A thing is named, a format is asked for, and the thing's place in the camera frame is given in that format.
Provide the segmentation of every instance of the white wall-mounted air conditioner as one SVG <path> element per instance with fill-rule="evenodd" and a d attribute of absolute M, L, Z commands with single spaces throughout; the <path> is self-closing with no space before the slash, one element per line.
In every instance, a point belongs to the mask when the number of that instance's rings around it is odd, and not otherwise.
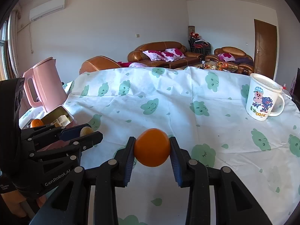
<path fill-rule="evenodd" d="M 35 21 L 50 13 L 62 10 L 65 8 L 65 0 L 52 0 L 40 6 L 37 6 L 29 11 L 30 21 Z"/>

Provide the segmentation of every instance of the brown leather sofa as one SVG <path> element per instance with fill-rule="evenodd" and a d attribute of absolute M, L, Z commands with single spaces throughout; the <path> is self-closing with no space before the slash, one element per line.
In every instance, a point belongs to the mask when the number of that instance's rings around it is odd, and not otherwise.
<path fill-rule="evenodd" d="M 111 68 L 121 68 L 119 64 L 113 59 L 107 58 L 105 56 L 96 56 L 86 60 L 79 70 L 79 74 L 84 72 L 95 72 Z"/>
<path fill-rule="evenodd" d="M 166 49 L 177 48 L 179 49 L 186 58 L 180 58 L 174 62 L 164 62 L 161 60 L 151 61 L 150 58 L 143 53 L 143 51 L 153 50 L 153 51 L 164 51 Z M 175 41 L 162 41 L 162 42 L 152 42 L 148 44 L 143 44 L 136 48 L 133 52 L 129 53 L 128 62 L 139 62 L 146 64 L 150 67 L 165 67 L 169 66 L 171 69 L 190 66 L 198 64 L 201 60 L 204 59 L 204 55 L 196 52 L 187 52 L 185 46 Z"/>
<path fill-rule="evenodd" d="M 234 56 L 234 58 L 248 58 L 250 60 L 253 59 L 251 56 L 247 55 L 244 51 L 241 49 L 238 49 L 236 47 L 232 46 L 225 46 L 222 48 L 217 48 L 214 50 L 214 55 L 207 55 L 205 57 L 205 61 L 214 61 L 214 62 L 224 62 L 219 59 L 218 55 L 222 53 L 230 53 L 231 55 Z M 237 73 L 242 74 L 243 72 L 246 72 L 247 75 L 250 75 L 251 73 L 254 73 L 254 67 L 248 65 L 248 64 L 235 64 L 234 62 L 227 62 L 229 65 L 234 66 L 235 68 L 238 69 Z"/>

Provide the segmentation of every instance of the orange fruit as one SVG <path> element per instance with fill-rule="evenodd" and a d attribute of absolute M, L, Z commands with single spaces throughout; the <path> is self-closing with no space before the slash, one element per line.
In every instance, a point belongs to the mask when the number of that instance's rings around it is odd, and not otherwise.
<path fill-rule="evenodd" d="M 163 164 L 170 155 L 171 146 L 167 134 L 160 129 L 144 131 L 134 144 L 136 159 L 147 167 Z"/>
<path fill-rule="evenodd" d="M 43 126 L 43 125 L 44 125 L 44 123 L 41 119 L 34 119 L 30 123 L 31 128 L 38 127 L 38 126 Z"/>

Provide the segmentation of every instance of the white mug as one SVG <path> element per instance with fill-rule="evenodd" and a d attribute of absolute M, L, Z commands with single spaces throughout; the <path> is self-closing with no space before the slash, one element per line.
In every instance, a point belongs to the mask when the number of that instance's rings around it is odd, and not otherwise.
<path fill-rule="evenodd" d="M 281 95 L 282 87 L 268 77 L 258 74 L 250 74 L 250 87 L 246 104 L 247 113 L 258 121 L 264 121 L 268 116 L 278 116 L 284 108 L 284 99 Z M 272 112 L 277 98 L 282 100 L 278 111 Z"/>

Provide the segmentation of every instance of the window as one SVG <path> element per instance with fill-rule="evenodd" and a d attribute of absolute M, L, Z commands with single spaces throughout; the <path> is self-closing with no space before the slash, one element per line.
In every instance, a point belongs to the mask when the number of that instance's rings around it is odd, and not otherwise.
<path fill-rule="evenodd" d="M 3 24 L 0 30 L 0 81 L 8 79 L 6 73 L 5 41 L 7 35 L 7 22 Z"/>

